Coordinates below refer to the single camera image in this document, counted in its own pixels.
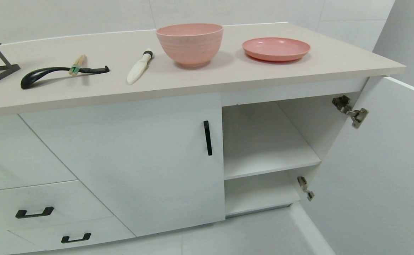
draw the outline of metal hinge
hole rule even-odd
[[[363,123],[364,119],[369,113],[369,111],[365,108],[353,111],[352,108],[348,105],[350,103],[350,98],[344,95],[342,97],[335,97],[332,103],[340,112],[344,113],[347,116],[350,116],[353,121],[352,126],[356,129],[360,127],[361,123]]]
[[[306,181],[306,179],[303,176],[298,176],[297,181],[303,192],[305,192],[308,195],[308,201],[313,200],[314,192],[308,190],[308,182]]]

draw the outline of bowl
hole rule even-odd
[[[165,53],[186,67],[206,65],[218,53],[223,39],[223,26],[218,24],[177,24],[157,30]]]
[[[248,56],[272,62],[298,60],[311,49],[305,42],[280,37],[251,39],[244,42],[242,47]]]

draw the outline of black cabinet handle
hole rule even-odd
[[[68,241],[68,239],[70,239],[70,237],[69,237],[69,236],[64,236],[64,237],[62,238],[62,240],[61,240],[61,243],[63,243],[63,244],[68,244],[68,243],[74,243],[74,242],[87,241],[87,240],[89,240],[89,238],[90,238],[90,233],[86,233],[86,234],[84,234],[84,236],[83,236],[83,238],[82,238],[82,239],[78,239],[78,240],[71,240],[71,241]]]
[[[204,121],[204,130],[206,132],[207,152],[208,155],[212,155],[212,141],[210,140],[210,126],[208,120]]]
[[[42,217],[42,216],[48,216],[50,215],[54,210],[54,207],[50,206],[50,207],[46,207],[43,210],[43,213],[38,213],[38,214],[31,214],[31,215],[26,215],[27,210],[19,210],[15,217],[16,219],[24,219],[24,218],[33,218],[33,217]]]

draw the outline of floor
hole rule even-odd
[[[291,216],[279,208],[199,227],[100,245],[27,255],[315,255]]]

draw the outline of countertop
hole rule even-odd
[[[257,37],[288,37],[311,45],[311,52],[292,63],[265,63],[248,58],[241,44]],[[131,67],[151,48],[155,58],[133,85]],[[209,65],[178,66],[160,46],[154,30],[80,35],[0,46],[21,70],[0,81],[0,116],[58,108],[145,100],[205,92],[299,84],[315,81],[399,74],[405,66],[382,56],[289,23],[224,27],[220,51]],[[39,68],[70,67],[81,55],[83,67],[106,74],[71,77],[65,71],[43,77],[39,87],[22,90],[21,78]]]

